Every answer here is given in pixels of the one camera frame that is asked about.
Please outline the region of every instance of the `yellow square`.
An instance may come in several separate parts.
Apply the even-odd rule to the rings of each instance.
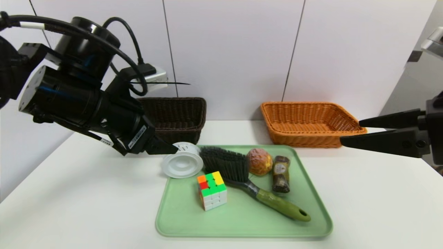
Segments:
[[[216,177],[219,177],[220,179],[222,178],[219,171],[212,173],[212,176],[214,177],[214,179],[217,179]]]
[[[215,184],[217,185],[224,184],[223,179],[221,177],[215,177]]]

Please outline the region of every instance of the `green square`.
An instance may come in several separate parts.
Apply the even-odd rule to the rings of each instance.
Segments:
[[[222,191],[225,191],[225,190],[226,190],[226,185],[225,185],[225,184],[218,185],[217,188],[218,188],[218,191],[219,191],[219,192],[222,192]]]
[[[205,177],[206,177],[206,180],[208,180],[208,181],[214,180],[214,176],[212,176],[212,173],[205,175]]]
[[[217,186],[211,187],[209,190],[211,191],[212,195],[220,192],[220,190]]]
[[[203,197],[212,195],[211,190],[209,190],[209,188],[203,189],[202,190],[202,195],[203,195]]]
[[[212,188],[212,187],[215,187],[217,185],[215,184],[214,180],[208,180],[208,186],[209,186],[209,188]]]

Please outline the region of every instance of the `brown wicker basket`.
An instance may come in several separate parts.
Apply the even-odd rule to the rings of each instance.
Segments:
[[[275,144],[341,147],[340,136],[367,133],[343,107],[328,102],[266,102],[261,111]]]
[[[206,121],[206,101],[199,97],[140,98],[155,134],[165,142],[197,144]]]

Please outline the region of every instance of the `brush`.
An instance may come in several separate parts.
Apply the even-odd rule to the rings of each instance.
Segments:
[[[296,205],[257,187],[249,180],[249,163],[245,155],[218,147],[203,147],[200,157],[209,174],[219,171],[225,183],[243,189],[253,198],[296,220],[308,222],[311,217]]]

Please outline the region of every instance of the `sticker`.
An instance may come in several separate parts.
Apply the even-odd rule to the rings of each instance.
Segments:
[[[276,164],[274,167],[274,174],[283,174],[286,171],[286,166],[283,164]]]
[[[140,139],[141,135],[146,131],[146,126],[143,125],[143,127],[137,132],[136,136],[129,142],[128,147],[129,149],[132,149],[136,142]]]
[[[106,145],[109,145],[109,146],[114,146],[114,143],[113,142],[111,142],[111,141],[108,141],[108,140],[106,140],[106,139],[104,139],[104,138],[102,138],[101,140],[100,140],[100,142],[102,142],[102,143],[104,143],[104,144],[106,144]]]

